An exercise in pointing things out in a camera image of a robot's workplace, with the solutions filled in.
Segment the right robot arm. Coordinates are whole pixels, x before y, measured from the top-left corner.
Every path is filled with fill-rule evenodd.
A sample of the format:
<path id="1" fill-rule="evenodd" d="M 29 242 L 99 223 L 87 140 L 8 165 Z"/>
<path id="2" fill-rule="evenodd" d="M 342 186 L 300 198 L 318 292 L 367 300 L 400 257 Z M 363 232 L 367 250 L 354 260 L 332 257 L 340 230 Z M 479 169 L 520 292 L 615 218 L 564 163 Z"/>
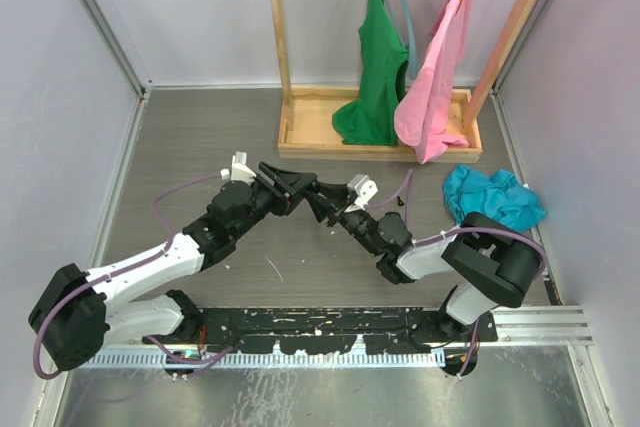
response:
<path id="1" fill-rule="evenodd" d="M 315 181 L 304 197 L 317 221 L 344 228 L 394 285 L 457 273 L 464 282 L 449 292 L 436 321 L 436 329 L 449 340 L 465 338 L 496 307 L 520 307 L 548 265 L 540 244 L 479 212 L 436 236 L 416 240 L 399 213 L 376 219 L 366 211 L 375 190 L 368 179 L 355 186 Z"/>

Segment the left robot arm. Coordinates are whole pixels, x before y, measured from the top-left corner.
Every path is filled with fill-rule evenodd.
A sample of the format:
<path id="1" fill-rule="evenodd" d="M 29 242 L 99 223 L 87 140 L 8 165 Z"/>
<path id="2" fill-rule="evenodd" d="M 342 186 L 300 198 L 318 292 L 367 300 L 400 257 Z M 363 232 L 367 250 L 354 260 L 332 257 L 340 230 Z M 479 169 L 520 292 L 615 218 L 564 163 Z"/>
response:
<path id="1" fill-rule="evenodd" d="M 224 183 L 205 212 L 163 244 L 89 270 L 70 263 L 53 274 L 28 316 L 38 377 L 51 380 L 111 344 L 167 335 L 194 340 L 200 310 L 186 295 L 170 291 L 149 301 L 142 295 L 219 264 L 265 217 L 290 215 L 317 185 L 313 173 L 265 162 L 253 171 L 234 160 L 219 176 Z"/>

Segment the wooden clothes rack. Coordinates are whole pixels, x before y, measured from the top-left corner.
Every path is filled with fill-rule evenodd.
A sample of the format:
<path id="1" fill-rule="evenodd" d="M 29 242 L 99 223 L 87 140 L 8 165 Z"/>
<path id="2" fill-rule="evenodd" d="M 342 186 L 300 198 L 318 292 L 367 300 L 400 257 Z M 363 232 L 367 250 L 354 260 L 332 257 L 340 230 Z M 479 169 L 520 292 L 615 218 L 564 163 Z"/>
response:
<path id="1" fill-rule="evenodd" d="M 447 131 L 461 134 L 467 148 L 450 148 L 437 160 L 444 163 L 476 163 L 483 153 L 477 117 L 499 82 L 516 43 L 532 24 L 546 0 L 515 0 L 498 40 L 474 90 L 452 91 Z M 357 97 L 353 86 L 294 85 L 289 72 L 283 0 L 271 0 L 275 44 L 283 95 L 277 147 L 283 158 L 413 162 L 406 146 L 346 145 L 331 125 L 334 112 Z"/>

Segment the green shirt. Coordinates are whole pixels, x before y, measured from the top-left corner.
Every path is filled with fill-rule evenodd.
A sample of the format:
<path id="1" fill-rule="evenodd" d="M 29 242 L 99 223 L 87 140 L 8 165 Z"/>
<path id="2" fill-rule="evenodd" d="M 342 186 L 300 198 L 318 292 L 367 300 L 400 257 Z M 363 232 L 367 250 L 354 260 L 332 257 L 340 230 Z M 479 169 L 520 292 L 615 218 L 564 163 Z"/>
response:
<path id="1" fill-rule="evenodd" d="M 396 146 L 394 115 L 405 93 L 409 52 L 385 0 L 367 0 L 359 38 L 358 95 L 333 114 L 332 126 L 347 145 Z"/>

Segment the pink shirt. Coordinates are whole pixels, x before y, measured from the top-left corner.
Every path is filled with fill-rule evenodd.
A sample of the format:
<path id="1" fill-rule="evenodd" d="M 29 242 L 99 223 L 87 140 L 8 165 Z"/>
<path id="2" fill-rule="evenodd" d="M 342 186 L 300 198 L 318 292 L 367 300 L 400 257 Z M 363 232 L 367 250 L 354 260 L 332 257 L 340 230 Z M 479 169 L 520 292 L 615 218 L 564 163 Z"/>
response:
<path id="1" fill-rule="evenodd" d="M 472 0 L 449 0 L 434 24 L 432 39 L 415 80 L 394 114 L 398 139 L 424 164 L 450 147 L 469 145 L 448 134 L 455 69 L 465 53 Z"/>

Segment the teal cloth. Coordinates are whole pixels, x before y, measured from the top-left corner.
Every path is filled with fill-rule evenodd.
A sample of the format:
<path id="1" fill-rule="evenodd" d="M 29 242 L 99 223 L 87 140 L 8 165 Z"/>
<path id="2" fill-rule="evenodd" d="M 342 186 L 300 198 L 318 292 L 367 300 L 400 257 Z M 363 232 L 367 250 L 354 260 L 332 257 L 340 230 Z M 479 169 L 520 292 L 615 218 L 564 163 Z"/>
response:
<path id="1" fill-rule="evenodd" d="M 444 203 L 457 223 L 477 212 L 517 231 L 530 230 L 547 216 L 536 192 L 514 173 L 500 169 L 491 176 L 457 165 L 442 184 Z"/>

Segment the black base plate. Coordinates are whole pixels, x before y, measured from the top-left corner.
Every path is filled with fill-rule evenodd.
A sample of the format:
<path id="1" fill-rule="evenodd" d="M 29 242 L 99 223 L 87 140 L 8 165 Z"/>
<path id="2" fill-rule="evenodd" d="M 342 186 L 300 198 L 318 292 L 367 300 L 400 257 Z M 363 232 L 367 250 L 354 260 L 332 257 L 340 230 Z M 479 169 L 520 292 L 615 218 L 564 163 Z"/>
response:
<path id="1" fill-rule="evenodd" d="M 362 340 L 365 353 L 428 353 L 471 339 L 470 327 L 447 326 L 444 315 L 422 307 L 205 308 L 185 333 L 156 338 L 165 345 L 200 343 L 210 352 L 286 355 L 350 352 Z"/>

